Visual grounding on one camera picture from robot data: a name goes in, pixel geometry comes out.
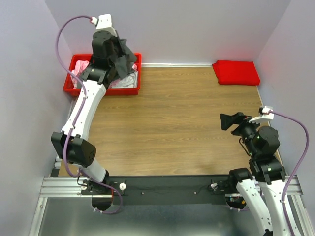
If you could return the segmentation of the dark grey t shirt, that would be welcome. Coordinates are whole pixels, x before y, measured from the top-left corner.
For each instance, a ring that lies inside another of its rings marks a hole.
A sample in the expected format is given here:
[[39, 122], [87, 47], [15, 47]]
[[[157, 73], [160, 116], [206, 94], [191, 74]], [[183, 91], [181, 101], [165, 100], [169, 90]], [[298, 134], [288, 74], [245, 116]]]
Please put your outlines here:
[[119, 39], [120, 45], [122, 47], [123, 53], [121, 56], [117, 57], [116, 61], [114, 62], [114, 66], [116, 69], [116, 75], [114, 80], [123, 79], [129, 74], [131, 74], [134, 69], [132, 66], [137, 60], [137, 57], [131, 51], [131, 49], [127, 46], [126, 39]]

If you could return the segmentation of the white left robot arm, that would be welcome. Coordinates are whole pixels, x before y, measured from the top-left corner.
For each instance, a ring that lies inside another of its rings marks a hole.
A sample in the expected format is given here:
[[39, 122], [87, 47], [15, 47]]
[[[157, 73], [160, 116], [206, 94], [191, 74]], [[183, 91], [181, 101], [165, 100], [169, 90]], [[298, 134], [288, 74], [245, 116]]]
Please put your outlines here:
[[109, 173], [95, 158], [96, 147], [88, 142], [89, 130], [96, 109], [106, 94], [103, 84], [94, 80], [81, 81], [81, 92], [61, 132], [53, 132], [52, 144], [67, 173], [73, 178], [87, 177], [98, 194], [118, 193], [109, 185]]

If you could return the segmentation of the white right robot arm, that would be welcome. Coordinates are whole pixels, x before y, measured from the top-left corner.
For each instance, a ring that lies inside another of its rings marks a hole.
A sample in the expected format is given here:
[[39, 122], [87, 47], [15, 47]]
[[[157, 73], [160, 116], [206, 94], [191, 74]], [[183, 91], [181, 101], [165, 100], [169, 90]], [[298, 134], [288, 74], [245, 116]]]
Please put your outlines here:
[[220, 114], [221, 129], [237, 125], [231, 134], [239, 136], [250, 156], [250, 168], [231, 170], [227, 189], [239, 192], [246, 201], [262, 236], [298, 236], [285, 190], [285, 174], [274, 156], [280, 146], [276, 129], [261, 126], [262, 119], [273, 115], [249, 117], [241, 112]]

